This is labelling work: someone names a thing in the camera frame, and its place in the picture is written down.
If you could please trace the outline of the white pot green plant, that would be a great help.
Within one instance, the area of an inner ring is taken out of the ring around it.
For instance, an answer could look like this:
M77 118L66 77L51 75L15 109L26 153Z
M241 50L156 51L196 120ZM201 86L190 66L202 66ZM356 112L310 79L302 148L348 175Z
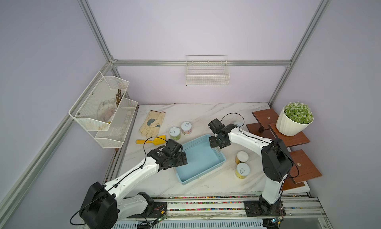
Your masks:
M283 107L276 122L276 129L285 136L295 136L314 121L307 104L292 102Z

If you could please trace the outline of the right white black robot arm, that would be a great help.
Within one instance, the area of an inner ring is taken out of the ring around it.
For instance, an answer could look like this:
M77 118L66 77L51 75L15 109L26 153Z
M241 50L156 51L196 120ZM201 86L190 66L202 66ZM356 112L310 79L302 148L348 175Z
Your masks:
M213 132L209 137L211 148L223 149L234 143L261 157L263 172L267 177L261 199L268 205L274 205L279 200L284 181L294 165L285 143L279 138L272 140L251 134L235 124L226 126L217 118L208 127Z

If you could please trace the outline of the yellow label can front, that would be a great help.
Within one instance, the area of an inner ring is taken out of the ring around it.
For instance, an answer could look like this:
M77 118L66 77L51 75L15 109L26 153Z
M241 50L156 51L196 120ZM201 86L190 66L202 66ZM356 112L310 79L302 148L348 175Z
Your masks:
M235 175L239 179L245 179L250 174L250 167L246 163L239 163L235 169Z

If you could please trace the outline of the brown wooden stepped shelf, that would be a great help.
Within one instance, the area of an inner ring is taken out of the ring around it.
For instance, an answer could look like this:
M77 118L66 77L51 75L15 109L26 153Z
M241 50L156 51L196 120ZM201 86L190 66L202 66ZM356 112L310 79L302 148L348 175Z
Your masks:
M280 138L287 147L300 146L310 142L303 132L299 132L295 136L282 134L276 127L278 114L273 109L254 111L252 114L257 120L257 123L247 124L247 129L252 134L269 139ZM322 176L303 150L293 151L290 154L296 165L292 167L290 177L285 180L283 186L285 191L301 189L307 186L308 180Z

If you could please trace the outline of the yellow plastic scoop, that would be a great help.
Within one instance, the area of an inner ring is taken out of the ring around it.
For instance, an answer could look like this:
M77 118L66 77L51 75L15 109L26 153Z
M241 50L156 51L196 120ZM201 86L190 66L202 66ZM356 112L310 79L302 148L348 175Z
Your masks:
M159 136L159 137L151 137L147 140L136 140L136 144L153 144L153 145L161 145L161 144L165 144L167 142L166 140L166 136L165 135L162 135L162 136Z

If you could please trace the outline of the green label can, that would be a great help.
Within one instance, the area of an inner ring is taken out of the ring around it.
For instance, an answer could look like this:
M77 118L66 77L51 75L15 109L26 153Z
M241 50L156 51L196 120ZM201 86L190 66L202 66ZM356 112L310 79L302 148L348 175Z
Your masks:
M181 138L181 130L178 127L172 127L169 130L169 135L171 139L178 141Z

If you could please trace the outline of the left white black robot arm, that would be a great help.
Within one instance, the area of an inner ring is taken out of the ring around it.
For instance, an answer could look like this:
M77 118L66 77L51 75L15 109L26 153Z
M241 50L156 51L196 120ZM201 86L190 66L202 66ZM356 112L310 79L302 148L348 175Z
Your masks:
M173 139L166 141L121 176L104 184L92 184L84 198L79 216L90 229L111 229L119 220L141 215L154 214L154 200L145 192L134 197L127 195L141 182L161 170L186 165L187 157L183 147Z

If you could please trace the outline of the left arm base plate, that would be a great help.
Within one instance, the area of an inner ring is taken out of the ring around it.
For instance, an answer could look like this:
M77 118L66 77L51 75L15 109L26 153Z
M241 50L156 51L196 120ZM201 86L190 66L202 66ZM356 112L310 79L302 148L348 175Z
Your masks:
M167 207L167 202L154 202L149 204L143 213L129 216L128 219L157 219L166 214Z

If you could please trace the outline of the light blue plastic basket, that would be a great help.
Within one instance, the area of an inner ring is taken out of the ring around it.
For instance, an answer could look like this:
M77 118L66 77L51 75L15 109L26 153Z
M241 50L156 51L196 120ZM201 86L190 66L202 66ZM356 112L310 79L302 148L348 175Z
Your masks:
M186 185L226 162L226 156L218 149L211 148L210 135L206 134L183 144L187 164L175 168L178 181Z

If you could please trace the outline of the aluminium frame rail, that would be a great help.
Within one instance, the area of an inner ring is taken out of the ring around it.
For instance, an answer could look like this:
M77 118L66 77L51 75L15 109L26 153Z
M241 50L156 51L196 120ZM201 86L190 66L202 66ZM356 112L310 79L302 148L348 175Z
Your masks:
M287 67L291 60L114 60L118 67L180 67L187 65L226 65L231 67Z

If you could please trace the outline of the pink label can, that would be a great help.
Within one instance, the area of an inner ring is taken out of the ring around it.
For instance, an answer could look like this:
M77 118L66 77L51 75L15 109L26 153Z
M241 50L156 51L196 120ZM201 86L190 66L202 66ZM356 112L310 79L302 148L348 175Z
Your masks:
M192 124L190 122L183 122L181 124L181 131L184 135L190 135L192 133Z

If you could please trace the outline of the brown dried twig in rack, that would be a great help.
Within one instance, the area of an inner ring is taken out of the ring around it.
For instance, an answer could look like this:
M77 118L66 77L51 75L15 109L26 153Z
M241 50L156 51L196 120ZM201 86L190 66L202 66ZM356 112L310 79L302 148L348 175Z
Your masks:
M123 98L123 91L121 89L118 89L117 93L116 93L116 106L118 107L121 100Z

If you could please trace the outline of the orange label can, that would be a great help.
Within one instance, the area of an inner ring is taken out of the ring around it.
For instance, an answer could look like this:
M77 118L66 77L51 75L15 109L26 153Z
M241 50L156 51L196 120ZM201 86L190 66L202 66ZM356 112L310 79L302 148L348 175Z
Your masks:
M234 125L236 125L237 128L241 129L244 126L244 122L243 121L235 121Z
M235 163L246 163L249 160L249 155L244 151L239 151L235 157Z

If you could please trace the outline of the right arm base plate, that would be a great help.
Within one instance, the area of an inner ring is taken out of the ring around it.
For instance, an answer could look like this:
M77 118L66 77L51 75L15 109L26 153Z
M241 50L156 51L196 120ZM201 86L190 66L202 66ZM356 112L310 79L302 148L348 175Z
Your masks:
M278 217L285 216L285 210L281 201L268 204L266 201L244 201L247 217Z

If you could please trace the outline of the orange label can front right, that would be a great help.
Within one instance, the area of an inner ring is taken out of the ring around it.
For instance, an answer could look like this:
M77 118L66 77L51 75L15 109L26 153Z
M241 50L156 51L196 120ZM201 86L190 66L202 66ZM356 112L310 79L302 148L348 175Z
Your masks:
M244 151L239 151L235 157L235 163L246 163L249 160L249 155Z

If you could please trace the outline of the orange label can back right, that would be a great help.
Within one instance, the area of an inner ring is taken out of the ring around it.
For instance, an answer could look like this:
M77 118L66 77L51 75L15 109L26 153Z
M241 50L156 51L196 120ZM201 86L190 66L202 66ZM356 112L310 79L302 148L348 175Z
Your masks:
M241 129L244 126L244 122L243 121L235 121L234 125L236 125L237 128Z

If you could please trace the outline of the white two-tier mesh rack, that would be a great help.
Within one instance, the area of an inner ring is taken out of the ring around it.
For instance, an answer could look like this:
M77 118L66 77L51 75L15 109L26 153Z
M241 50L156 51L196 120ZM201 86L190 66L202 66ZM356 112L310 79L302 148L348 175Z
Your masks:
M102 148L121 148L138 106L128 98L129 82L98 72L68 114Z

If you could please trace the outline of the clear glass item in rack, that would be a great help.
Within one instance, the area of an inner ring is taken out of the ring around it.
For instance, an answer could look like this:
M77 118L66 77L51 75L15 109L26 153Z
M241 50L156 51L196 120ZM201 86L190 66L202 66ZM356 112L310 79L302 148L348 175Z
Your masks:
M110 123L117 110L116 99L105 100L100 103L97 110L97 119L102 122Z

